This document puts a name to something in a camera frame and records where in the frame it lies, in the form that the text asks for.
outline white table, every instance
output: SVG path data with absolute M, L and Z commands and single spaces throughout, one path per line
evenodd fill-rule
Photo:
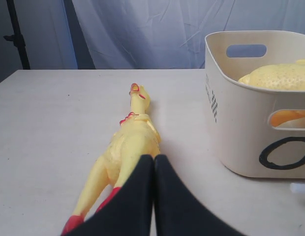
M 162 152 L 209 210 L 248 236 L 305 236 L 305 205 L 288 181 L 238 176 L 214 156 L 204 73 L 33 70 L 7 78 L 0 84 L 0 236 L 60 234 L 91 166 L 129 112 L 133 82 L 152 98 Z

